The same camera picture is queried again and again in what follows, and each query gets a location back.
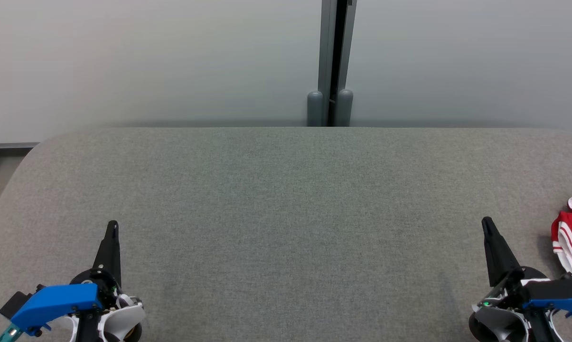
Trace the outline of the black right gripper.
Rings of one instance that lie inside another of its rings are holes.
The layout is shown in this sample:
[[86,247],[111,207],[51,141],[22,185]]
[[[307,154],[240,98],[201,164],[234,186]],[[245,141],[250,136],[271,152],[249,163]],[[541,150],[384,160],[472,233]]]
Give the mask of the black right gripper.
[[549,281],[550,279],[533,267],[520,266],[491,217],[483,217],[481,225],[490,291],[478,301],[478,308],[519,308],[523,301],[519,292],[523,286],[529,282]]

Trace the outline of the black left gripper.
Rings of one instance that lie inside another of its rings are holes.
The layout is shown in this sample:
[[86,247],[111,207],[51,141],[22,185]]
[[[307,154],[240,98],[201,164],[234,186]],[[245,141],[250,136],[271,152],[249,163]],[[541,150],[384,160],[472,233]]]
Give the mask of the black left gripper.
[[82,271],[70,282],[71,285],[88,283],[97,286],[96,297],[102,309],[119,309],[119,297],[122,295],[121,250],[119,224],[114,219],[108,222],[93,269]]

